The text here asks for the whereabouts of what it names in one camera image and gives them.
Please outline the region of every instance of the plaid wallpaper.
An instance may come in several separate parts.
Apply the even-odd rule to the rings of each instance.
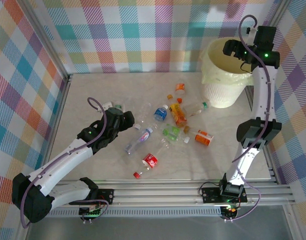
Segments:
[[[30,2],[69,73],[120,73],[198,71],[212,39],[237,36],[246,14],[262,24],[279,0]]]
[[[0,1],[0,240],[18,227],[12,179],[39,167],[63,83],[16,1]]]
[[[281,53],[275,108],[283,129],[271,147],[306,225],[306,0],[289,5],[278,25],[275,49]]]

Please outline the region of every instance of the plastic bag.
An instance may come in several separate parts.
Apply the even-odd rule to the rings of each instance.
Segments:
[[[233,37],[224,37],[211,42],[200,55],[202,60],[202,84],[224,84],[230,86],[254,85],[252,74],[241,69],[243,61],[223,54],[225,42]],[[244,70],[250,71],[245,64]]]

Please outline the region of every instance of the marble tabletop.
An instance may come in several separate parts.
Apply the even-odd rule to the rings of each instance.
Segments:
[[[176,83],[185,83],[186,95],[183,103],[201,101],[200,72],[168,73],[92,73],[74,74],[61,116],[59,128],[52,148],[51,159],[63,151],[76,135],[92,122],[99,120],[99,113],[87,103],[88,97],[100,103],[122,101],[125,110],[132,111],[135,117],[144,102],[152,103],[153,109],[168,104],[166,96],[174,94]],[[152,171],[143,179],[156,180],[197,180],[221,179],[229,169],[238,143],[237,126],[248,120],[250,107],[245,92],[228,108],[214,108],[188,118],[188,125],[206,130],[214,135],[210,146],[191,140],[187,145],[173,144],[159,159]],[[168,114],[167,123],[173,123]],[[119,133],[118,137],[101,149],[96,155],[73,169],[64,180],[77,180],[88,177],[92,180],[132,180],[141,159],[161,139],[159,134],[152,136],[132,155],[124,151],[129,140],[138,133],[130,128]],[[253,161],[247,179],[270,179],[263,152]]]

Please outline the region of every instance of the red bottle cap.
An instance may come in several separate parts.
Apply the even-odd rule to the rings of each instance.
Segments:
[[[137,172],[135,172],[133,175],[134,175],[134,177],[136,177],[137,179],[139,179],[139,178],[141,177],[141,175],[138,174]]]

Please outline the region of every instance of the white trash bin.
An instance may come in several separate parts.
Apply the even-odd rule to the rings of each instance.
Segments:
[[[233,105],[245,86],[253,85],[252,75],[241,70],[243,61],[223,54],[225,42],[230,39],[239,40],[234,37],[219,38],[211,42],[201,54],[202,84],[205,85],[203,96],[215,108]],[[250,72],[251,65],[244,64],[243,69]]]

